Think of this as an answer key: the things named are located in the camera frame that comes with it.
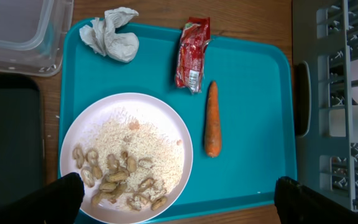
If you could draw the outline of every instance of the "plastic container lid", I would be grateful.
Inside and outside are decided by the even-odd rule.
[[[73,0],[0,0],[0,71],[56,74],[72,14]]]

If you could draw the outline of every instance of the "gray plastic dish rack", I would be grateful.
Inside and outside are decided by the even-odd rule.
[[[298,180],[358,211],[351,61],[358,59],[358,0],[293,0],[293,63],[300,95]],[[342,104],[334,103],[341,98]],[[329,135],[329,112],[345,109],[346,137]]]

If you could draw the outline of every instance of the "brown wooden surface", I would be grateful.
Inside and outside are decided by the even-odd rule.
[[[189,16],[210,17],[212,34],[275,45],[292,62],[291,0],[75,0],[73,24],[90,17],[104,17],[105,10],[120,6],[139,12],[134,22],[177,29]],[[57,178],[61,77],[58,73],[51,78],[34,78],[44,96],[47,183]],[[280,223],[280,220],[275,207],[270,205],[170,223]]]

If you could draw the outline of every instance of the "barcode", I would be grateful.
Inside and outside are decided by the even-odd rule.
[[[197,71],[190,70],[189,71],[189,86],[192,88],[196,88],[198,83],[198,74],[200,74]]]

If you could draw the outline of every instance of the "red snack package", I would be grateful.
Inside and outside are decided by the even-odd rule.
[[[177,87],[188,87],[192,93],[201,93],[204,75],[204,53],[211,40],[209,18],[190,17],[180,37],[177,73]]]

